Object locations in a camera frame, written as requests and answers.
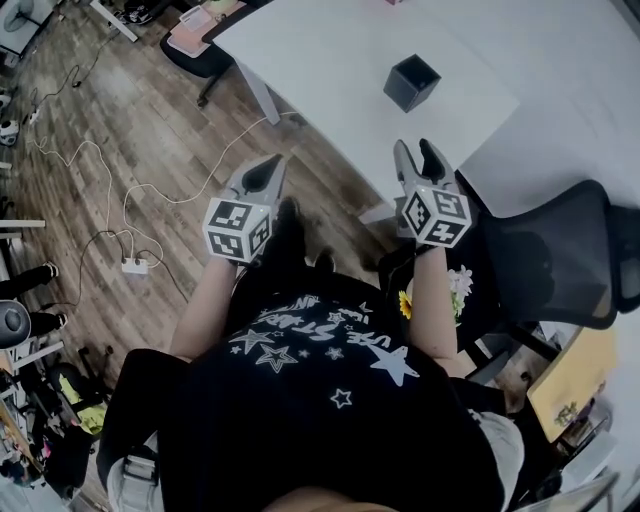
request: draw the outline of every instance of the black mesh chair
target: black mesh chair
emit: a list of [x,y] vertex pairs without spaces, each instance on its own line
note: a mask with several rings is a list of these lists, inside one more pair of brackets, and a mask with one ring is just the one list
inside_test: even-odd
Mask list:
[[[467,195],[472,202],[477,197]],[[473,272],[472,293],[457,328],[458,350],[466,351],[477,367],[468,376],[470,380],[487,383],[520,344],[547,359],[557,355],[557,350],[537,342],[522,327],[526,322],[548,320],[596,329],[613,323],[618,310],[614,295],[622,288],[616,284],[620,281],[617,267],[622,264],[617,263],[619,251],[612,247],[611,207],[600,184],[584,181],[541,207],[511,218],[499,219],[483,205],[475,206],[480,210],[476,225],[455,248],[447,250],[450,269],[464,265]],[[629,211],[619,214],[631,215]],[[624,261],[636,265],[627,263],[627,273],[637,271],[640,278],[638,232],[629,225],[618,231],[618,238],[627,248]],[[412,246],[382,258],[378,272],[391,317],[408,339],[409,321],[400,312],[397,296],[413,278]],[[627,305],[637,306],[640,280],[625,290]],[[476,345],[480,338],[490,356]]]
[[530,212],[481,226],[502,316],[606,329],[615,320],[607,194],[583,181]]
[[613,298],[620,313],[640,306],[640,210],[612,206],[607,218],[614,252]]

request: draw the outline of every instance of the white cable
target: white cable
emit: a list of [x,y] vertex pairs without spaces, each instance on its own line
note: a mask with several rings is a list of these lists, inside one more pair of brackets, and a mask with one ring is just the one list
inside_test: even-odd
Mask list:
[[[297,114],[297,112],[284,112],[282,114],[280,114],[281,116],[291,116]],[[205,189],[207,188],[207,185],[209,184],[209,181],[211,181],[211,178],[213,178],[214,173],[216,172],[216,170],[218,169],[218,167],[220,167],[220,164],[222,163],[222,159],[224,158],[224,155],[227,154],[227,151],[229,150],[229,148],[231,146],[233,146],[236,142],[238,142],[242,137],[244,137],[247,133],[249,133],[249,131],[254,128],[255,126],[257,126],[258,124],[260,124],[261,122],[263,122],[264,120],[266,120],[266,117],[263,117],[262,119],[259,119],[258,121],[256,121],[255,123],[253,123],[251,126],[249,126],[249,128],[247,128],[245,131],[243,131],[240,135],[238,135],[235,139],[233,139],[226,148],[224,148],[224,151],[222,151],[222,154],[220,155],[220,158],[218,159],[218,163],[216,163],[216,165],[214,166],[214,168],[211,170],[211,172],[209,173],[209,177],[206,179],[206,181],[204,182],[204,184],[202,185],[202,188],[199,190],[199,192],[193,196],[193,197],[189,197],[187,199],[181,199],[179,201],[174,201],[173,199],[167,197],[166,195],[164,195],[162,192],[160,192],[155,185],[153,185],[152,183],[141,183],[139,185],[134,185],[133,187],[131,187],[129,190],[127,190],[126,195],[124,196],[124,202],[122,203],[122,219],[124,221],[125,226],[127,226],[128,228],[133,229],[136,233],[138,233],[139,235],[143,236],[144,238],[146,238],[147,240],[152,241],[153,243],[155,243],[158,248],[160,249],[160,258],[158,259],[158,261],[149,266],[149,268],[155,268],[158,265],[160,265],[160,262],[163,260],[164,258],[164,249],[162,248],[162,245],[160,245],[160,242],[158,242],[155,238],[152,238],[146,234],[144,234],[142,231],[140,231],[138,228],[136,228],[135,226],[132,226],[131,224],[129,224],[127,222],[127,200],[129,199],[129,194],[137,189],[137,188],[145,188],[145,187],[149,187],[152,190],[154,190],[160,197],[162,197],[164,200],[166,200],[167,202],[171,203],[171,204],[183,204],[183,203],[188,203],[190,201],[194,201],[196,200],[198,197],[200,197],[200,195],[205,191]],[[107,192],[107,222],[106,222],[106,230],[109,229],[109,216],[111,215],[111,186],[113,184],[113,175],[111,174],[111,169],[109,169],[109,167],[107,166],[107,164],[104,161],[104,158],[102,157],[102,150],[100,149],[100,146],[98,146],[95,142],[92,142],[90,140],[85,140],[83,141],[79,146],[78,149],[76,149],[75,153],[73,154],[73,157],[71,158],[71,160],[69,160],[69,162],[67,162],[61,155],[60,153],[58,153],[57,151],[46,151],[43,149],[43,147],[46,145],[47,143],[47,137],[43,137],[40,140],[40,144],[38,144],[35,140],[29,140],[27,141],[27,143],[29,144],[34,144],[38,150],[40,151],[40,153],[42,153],[43,155],[56,155],[60,160],[62,160],[62,162],[64,163],[64,165],[66,167],[70,167],[71,164],[73,163],[73,161],[75,160],[76,156],[78,155],[78,152],[80,151],[80,149],[82,148],[82,146],[84,146],[85,144],[89,144],[91,146],[94,146],[98,149],[98,154],[100,155],[100,161],[102,162],[102,165],[104,165],[105,169],[107,169],[107,172],[109,173],[109,190]],[[129,230],[129,229],[123,229],[122,231],[119,231],[118,233],[116,233],[115,235],[111,235],[109,233],[107,233],[107,235],[109,236],[109,238],[113,238],[114,236],[118,236],[122,233],[129,233],[129,235],[131,236],[131,259],[134,258],[134,238],[133,238],[133,233]]]
[[[67,162],[60,155],[60,153],[58,153],[57,151],[53,151],[53,150],[52,151],[47,151],[47,150],[42,149],[47,144],[47,137],[42,137],[42,139],[40,139],[40,144],[38,144],[35,140],[29,140],[29,141],[27,141],[27,144],[33,144],[35,147],[38,148],[40,153],[42,153],[43,155],[52,155],[52,154],[56,155],[60,160],[62,160],[62,163],[64,163],[64,165],[67,168],[71,167],[71,164],[76,159],[76,156],[78,156],[78,152],[80,151],[82,146],[84,146],[85,144],[89,144],[89,145],[94,146],[95,148],[98,149],[98,154],[100,155],[100,161],[102,162],[102,165],[104,165],[104,168],[109,173],[109,190],[107,191],[107,222],[106,222],[106,227],[105,227],[105,231],[109,231],[109,217],[111,215],[111,187],[113,185],[113,175],[111,174],[111,169],[109,169],[109,166],[105,163],[104,158],[102,157],[102,150],[100,149],[100,146],[98,146],[95,142],[92,142],[90,140],[85,140],[78,146],[78,149],[76,149],[75,153],[71,157],[71,160],[69,160]],[[115,235],[107,233],[107,236],[109,238],[113,238],[113,237],[116,237],[118,235],[121,235],[122,233],[129,233],[129,236],[131,237],[131,258],[133,259],[133,244],[134,244],[134,241],[133,241],[133,233],[131,233],[131,231],[129,231],[128,229],[123,229],[122,231],[118,231]]]
[[[284,112],[282,114],[280,114],[281,116],[291,116],[293,114],[297,114],[297,112]],[[152,183],[141,183],[140,185],[135,185],[133,187],[131,187],[129,190],[127,190],[126,195],[124,196],[124,202],[122,203],[122,219],[124,220],[124,225],[127,226],[128,228],[133,229],[136,233],[142,235],[144,238],[146,238],[147,240],[151,240],[153,243],[155,243],[158,248],[160,249],[160,259],[153,265],[150,265],[149,268],[155,268],[158,265],[160,265],[160,262],[163,260],[164,258],[164,250],[162,249],[162,245],[160,245],[160,242],[158,242],[155,238],[151,238],[148,235],[145,235],[142,231],[140,231],[138,228],[136,228],[135,226],[132,226],[131,224],[129,224],[127,222],[127,200],[129,199],[129,194],[137,189],[137,188],[144,188],[144,187],[149,187],[151,188],[153,191],[155,191],[160,197],[162,197],[165,201],[171,203],[171,204],[183,204],[183,203],[188,203],[189,201],[194,201],[196,199],[198,199],[198,197],[200,197],[200,195],[204,192],[204,190],[207,188],[207,185],[209,184],[209,181],[211,181],[211,178],[213,178],[214,173],[216,172],[216,170],[218,169],[218,167],[220,167],[220,164],[222,163],[222,159],[224,158],[224,155],[227,154],[227,151],[229,150],[229,148],[231,146],[233,146],[236,142],[238,142],[242,137],[244,137],[247,133],[249,133],[249,131],[257,126],[258,124],[260,124],[262,121],[264,121],[265,119],[267,119],[266,117],[263,117],[262,119],[259,119],[258,121],[256,121],[255,123],[253,123],[251,126],[249,126],[249,128],[247,128],[245,131],[243,131],[240,135],[238,135],[235,139],[233,139],[226,148],[224,148],[224,151],[222,152],[222,154],[220,155],[220,158],[218,159],[218,163],[214,166],[214,168],[211,170],[211,172],[209,173],[209,177],[207,178],[207,180],[204,182],[204,184],[202,185],[202,188],[200,189],[200,191],[193,197],[189,197],[187,199],[181,199],[179,201],[174,201],[173,199],[165,196],[162,192],[160,192],[155,185],[153,185]]]

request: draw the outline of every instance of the black cube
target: black cube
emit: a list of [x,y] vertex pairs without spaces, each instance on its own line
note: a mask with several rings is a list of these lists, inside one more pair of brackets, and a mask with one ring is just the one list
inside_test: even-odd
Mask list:
[[391,68],[384,92],[396,105],[409,112],[427,99],[442,78],[417,55],[404,59]]

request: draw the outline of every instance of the power strip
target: power strip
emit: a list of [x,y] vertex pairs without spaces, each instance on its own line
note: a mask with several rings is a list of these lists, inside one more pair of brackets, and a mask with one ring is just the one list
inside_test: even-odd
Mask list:
[[149,273],[149,263],[144,258],[125,258],[122,263],[122,271],[125,274],[146,276]]

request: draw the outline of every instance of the flower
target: flower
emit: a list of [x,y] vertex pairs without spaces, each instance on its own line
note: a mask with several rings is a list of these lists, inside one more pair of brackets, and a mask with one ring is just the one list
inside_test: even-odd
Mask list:
[[411,299],[407,295],[407,292],[401,290],[398,292],[398,298],[400,299],[400,312],[411,320]]
[[464,308],[464,299],[471,294],[471,270],[462,265],[460,270],[449,270],[449,290],[451,290],[451,303],[453,305],[453,313],[456,319],[456,326],[460,325],[460,316]]

